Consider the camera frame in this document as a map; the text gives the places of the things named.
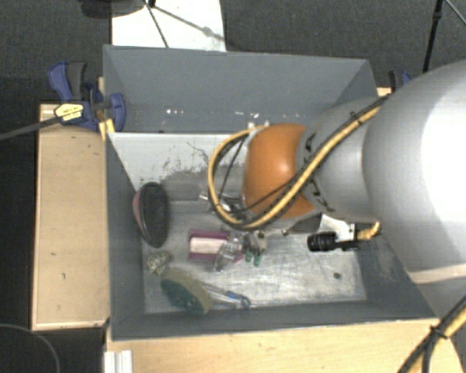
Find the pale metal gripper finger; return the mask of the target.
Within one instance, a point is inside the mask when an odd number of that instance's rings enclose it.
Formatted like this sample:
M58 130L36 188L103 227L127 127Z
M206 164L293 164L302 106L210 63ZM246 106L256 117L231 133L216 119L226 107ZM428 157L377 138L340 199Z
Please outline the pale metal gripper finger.
M221 268L226 269L232 264L240 262L243 257L241 246L233 243L225 243L221 247Z
M238 243L227 241L223 243L214 260L213 271L224 271L232 265L238 252Z

